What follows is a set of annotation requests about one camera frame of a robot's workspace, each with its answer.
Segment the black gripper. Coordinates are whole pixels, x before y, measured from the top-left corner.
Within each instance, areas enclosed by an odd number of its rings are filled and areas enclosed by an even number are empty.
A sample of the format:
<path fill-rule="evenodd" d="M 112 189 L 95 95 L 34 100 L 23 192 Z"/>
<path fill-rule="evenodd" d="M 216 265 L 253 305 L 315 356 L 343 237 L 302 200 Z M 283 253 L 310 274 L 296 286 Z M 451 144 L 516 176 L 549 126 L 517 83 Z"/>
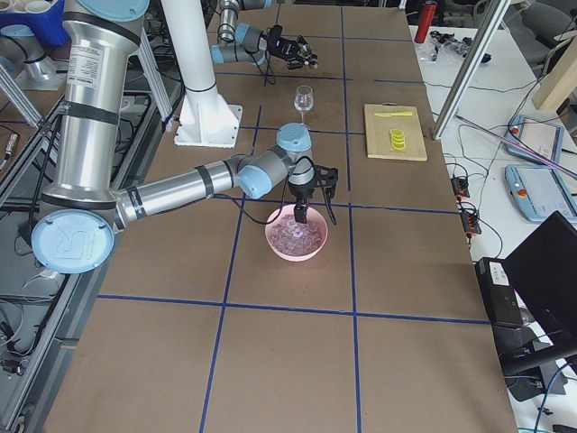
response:
<path fill-rule="evenodd" d="M 309 167 L 302 173 L 293 172 L 288 176 L 288 188 L 295 197 L 294 218 L 296 222 L 307 223 L 309 200 L 315 189 L 315 169 Z"/>
<path fill-rule="evenodd" d="M 272 55 L 280 59 L 292 59 L 288 61 L 288 69 L 302 69 L 307 67 L 303 59 L 316 59 L 312 46 L 307 40 L 299 35 L 297 41 L 279 38 L 272 43 Z"/>

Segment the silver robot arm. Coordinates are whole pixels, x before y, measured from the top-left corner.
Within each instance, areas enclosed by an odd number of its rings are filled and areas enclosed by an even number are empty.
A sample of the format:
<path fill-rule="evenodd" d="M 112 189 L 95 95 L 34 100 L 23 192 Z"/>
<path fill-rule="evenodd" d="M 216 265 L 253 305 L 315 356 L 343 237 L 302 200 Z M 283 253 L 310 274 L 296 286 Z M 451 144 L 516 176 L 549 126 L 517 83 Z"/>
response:
<path fill-rule="evenodd" d="M 71 49 L 58 160 L 32 230 L 35 257 L 54 271 L 93 270 L 112 252 L 115 229 L 228 189 L 260 198 L 285 183 L 296 199 L 296 220 L 307 219 L 317 170 L 309 131 L 298 123 L 282 126 L 276 143 L 257 157 L 240 154 L 163 180 L 112 189 L 127 61 L 144 45 L 147 9 L 145 1 L 68 1 L 64 6 Z"/>
<path fill-rule="evenodd" d="M 271 1 L 219 1 L 217 14 L 217 44 L 210 48 L 214 64 L 249 62 L 260 66 L 267 58 L 283 60 L 289 70 L 318 66 L 317 56 L 306 39 L 299 35 L 295 40 L 282 35 L 279 24 L 260 30 L 239 21 L 243 11 L 267 9 Z"/>

